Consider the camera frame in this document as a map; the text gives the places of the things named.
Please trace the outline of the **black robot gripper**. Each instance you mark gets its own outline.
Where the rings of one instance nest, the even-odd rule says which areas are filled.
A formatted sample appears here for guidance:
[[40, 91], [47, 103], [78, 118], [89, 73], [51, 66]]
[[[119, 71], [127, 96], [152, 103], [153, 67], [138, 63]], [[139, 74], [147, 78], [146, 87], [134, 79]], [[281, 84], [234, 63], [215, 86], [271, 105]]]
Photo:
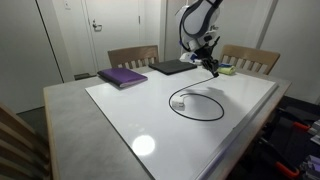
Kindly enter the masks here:
[[205, 69], [213, 71], [214, 78], [219, 77], [219, 63], [212, 57], [213, 48], [211, 46], [204, 46], [196, 51], [198, 58], [202, 61], [202, 65]]

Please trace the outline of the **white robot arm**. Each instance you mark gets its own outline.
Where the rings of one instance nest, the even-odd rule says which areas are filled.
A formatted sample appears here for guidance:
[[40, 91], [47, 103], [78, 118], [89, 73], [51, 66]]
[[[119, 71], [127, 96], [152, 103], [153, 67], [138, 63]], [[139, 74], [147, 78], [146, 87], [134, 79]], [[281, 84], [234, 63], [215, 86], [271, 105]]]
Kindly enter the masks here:
[[179, 60], [201, 65], [214, 78], [219, 76], [219, 62], [212, 52], [220, 37], [215, 25], [219, 6], [223, 0], [196, 0], [185, 5], [175, 14], [179, 32], [179, 44], [185, 50]]

